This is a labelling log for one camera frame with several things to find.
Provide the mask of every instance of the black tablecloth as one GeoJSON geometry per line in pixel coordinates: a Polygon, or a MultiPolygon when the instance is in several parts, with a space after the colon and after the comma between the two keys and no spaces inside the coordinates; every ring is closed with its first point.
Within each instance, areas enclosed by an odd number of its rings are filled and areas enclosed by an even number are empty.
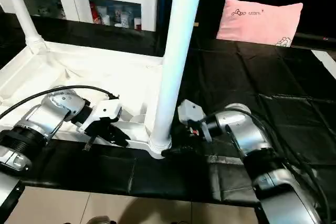
{"type": "MultiPolygon", "coordinates": [[[[24,47],[10,15],[0,31],[4,66],[24,47]]],[[[49,41],[161,56],[151,32],[34,18],[49,41]]],[[[336,81],[309,50],[192,38],[178,103],[189,99],[206,113],[239,102],[262,114],[318,172],[336,209],[336,81]]],[[[141,150],[52,140],[23,179],[26,185],[144,197],[258,203],[227,136],[205,146],[205,156],[155,160],[141,150]]]]}

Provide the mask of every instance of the silver metal housing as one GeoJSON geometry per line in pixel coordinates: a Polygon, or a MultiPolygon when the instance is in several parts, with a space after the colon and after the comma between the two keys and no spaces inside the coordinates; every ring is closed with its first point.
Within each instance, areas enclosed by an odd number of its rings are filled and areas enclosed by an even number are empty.
{"type": "MultiPolygon", "coordinates": [[[[240,103],[233,103],[225,108],[236,108],[251,113],[247,106],[240,103]]],[[[215,116],[223,132],[226,132],[227,125],[230,127],[235,144],[244,156],[255,150],[271,148],[263,132],[249,116],[238,111],[222,111],[215,116]]]]}
{"type": "Polygon", "coordinates": [[[293,191],[261,200],[263,210],[272,224],[319,224],[321,219],[292,173],[286,169],[273,170],[254,182],[261,190],[289,185],[293,191]]]}
{"type": "Polygon", "coordinates": [[[33,129],[50,140],[63,122],[68,122],[84,107],[85,101],[74,90],[46,95],[41,104],[31,108],[15,126],[33,129]]]}
{"type": "Polygon", "coordinates": [[[17,171],[29,169],[32,162],[25,155],[0,145],[0,163],[17,171]]]}

